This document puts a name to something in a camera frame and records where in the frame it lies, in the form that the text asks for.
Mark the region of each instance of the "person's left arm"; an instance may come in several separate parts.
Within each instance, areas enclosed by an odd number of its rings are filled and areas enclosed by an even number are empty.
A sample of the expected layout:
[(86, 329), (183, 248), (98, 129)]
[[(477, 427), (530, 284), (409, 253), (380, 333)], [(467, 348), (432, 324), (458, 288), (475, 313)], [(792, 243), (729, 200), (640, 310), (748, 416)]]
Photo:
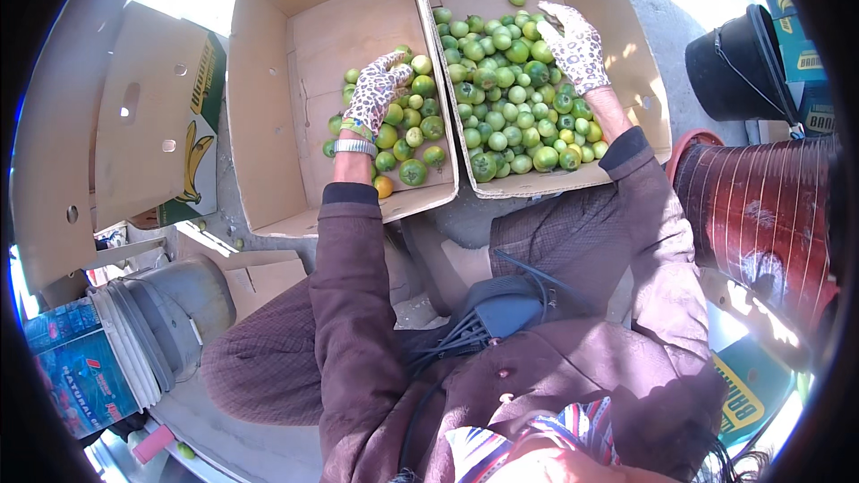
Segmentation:
[[(411, 70), (386, 55), (361, 71), (340, 139), (374, 140)], [(370, 155), (340, 152), (322, 197), (310, 300), (322, 376), (322, 480), (348, 481), (364, 445), (408, 384), (393, 336), (379, 196)]]

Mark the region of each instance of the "person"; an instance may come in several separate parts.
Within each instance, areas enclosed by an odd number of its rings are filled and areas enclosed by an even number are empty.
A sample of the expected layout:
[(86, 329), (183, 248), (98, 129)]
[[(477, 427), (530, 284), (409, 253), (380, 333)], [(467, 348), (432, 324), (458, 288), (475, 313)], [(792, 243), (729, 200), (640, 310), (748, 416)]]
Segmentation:
[[(454, 317), (472, 284), (522, 273), (495, 250), (585, 302), (559, 293), (549, 321), (410, 377), (404, 354), (443, 335), (392, 329), (371, 156), (338, 151), (316, 270), (209, 344), (201, 364), (222, 411), (318, 424), (323, 481), (689, 481), (711, 451), (723, 479), (737, 477), (715, 438), (727, 385), (710, 358), (690, 225), (610, 86), (596, 29), (569, 6), (540, 8), (564, 26), (563, 36), (546, 21), (538, 28), (602, 126), (610, 147), (600, 167), (613, 184), (496, 219), (480, 250), (461, 249), (420, 216), (403, 232), (430, 300)], [(403, 56), (361, 71), (339, 136), (357, 141), (349, 149), (367, 147), (404, 93)], [(604, 320), (627, 267), (631, 329)]]

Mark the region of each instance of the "open cardboard box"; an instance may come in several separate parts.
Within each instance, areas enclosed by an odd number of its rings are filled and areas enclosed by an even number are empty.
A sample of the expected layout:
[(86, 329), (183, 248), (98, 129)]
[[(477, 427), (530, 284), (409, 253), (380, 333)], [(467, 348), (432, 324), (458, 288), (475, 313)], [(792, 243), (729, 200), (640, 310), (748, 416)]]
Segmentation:
[(457, 151), (434, 34), (425, 0), (235, 1), (227, 109), (242, 208), (253, 233), (316, 235), (322, 190), (333, 175), (321, 147), (331, 138), (328, 118), (345, 110), (343, 74), (400, 44), (432, 59), (447, 163), (442, 171), (430, 168), (420, 188), (391, 176), (395, 192), (380, 201), (382, 218), (397, 220), (456, 196)]
[[(515, 13), (519, 9), (536, 12), (539, 10), (538, 1), (527, 0), (522, 8), (511, 5), (507, 0), (427, 0), (427, 6), (445, 6), (453, 12), (454, 19), (464, 19), (470, 14), (476, 14), (488, 20), (499, 18), (505, 13)], [(650, 47), (629, 0), (550, 1), (574, 6), (600, 32), (603, 58), (617, 97), (624, 105), (632, 123), (643, 129), (659, 162), (666, 162), (671, 157), (671, 127), (668, 123), (665, 87), (662, 85), (659, 71), (650, 54)], [(433, 39), (436, 48), (441, 48), (441, 40), (435, 30)], [(446, 65), (444, 71), (447, 93), (452, 95), (454, 87), (450, 82)], [(465, 139), (462, 137), (462, 122), (457, 113), (453, 114), (460, 145), (465, 145)], [(510, 174), (508, 177), (489, 183), (477, 183), (474, 181), (471, 167), (466, 165), (466, 168), (468, 179), (480, 198), (531, 197), (590, 187), (610, 181), (596, 161), (582, 165), (575, 172), (556, 170), (545, 174), (539, 172), (529, 172), (522, 176)]]
[[(67, 1), (27, 89), (9, 177), (31, 294), (93, 262), (94, 232), (186, 190), (208, 35), (127, 0)], [(212, 182), (215, 157), (210, 149), (199, 166)]]

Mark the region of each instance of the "black cuff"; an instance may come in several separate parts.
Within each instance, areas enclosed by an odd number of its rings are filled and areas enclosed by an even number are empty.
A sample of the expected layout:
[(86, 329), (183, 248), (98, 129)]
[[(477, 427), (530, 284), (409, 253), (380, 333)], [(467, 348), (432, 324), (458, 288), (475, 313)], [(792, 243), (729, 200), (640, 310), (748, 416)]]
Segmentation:
[(328, 183), (322, 191), (322, 205), (327, 203), (365, 203), (379, 205), (379, 191), (363, 183)]
[(644, 138), (642, 129), (635, 126), (614, 139), (612, 145), (608, 147), (606, 155), (600, 159), (600, 168), (610, 172), (649, 146), (650, 144)]

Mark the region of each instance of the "gloved hand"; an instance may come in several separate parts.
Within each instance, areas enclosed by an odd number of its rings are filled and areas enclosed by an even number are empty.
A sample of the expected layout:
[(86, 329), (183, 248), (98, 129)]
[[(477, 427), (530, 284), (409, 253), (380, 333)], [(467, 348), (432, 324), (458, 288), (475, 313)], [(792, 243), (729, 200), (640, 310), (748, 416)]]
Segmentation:
[(564, 36), (547, 21), (540, 21), (537, 30), (552, 49), (557, 67), (573, 82), (575, 93), (581, 97), (588, 90), (610, 85), (602, 62), (602, 40), (596, 28), (568, 5), (545, 0), (537, 5), (564, 25)]
[(400, 86), (408, 80), (412, 68), (399, 64), (391, 71), (387, 70), (404, 58), (405, 51), (394, 51), (380, 56), (361, 70), (349, 109), (343, 113), (341, 129), (349, 129), (370, 142), (375, 141), (388, 105), (408, 91)]

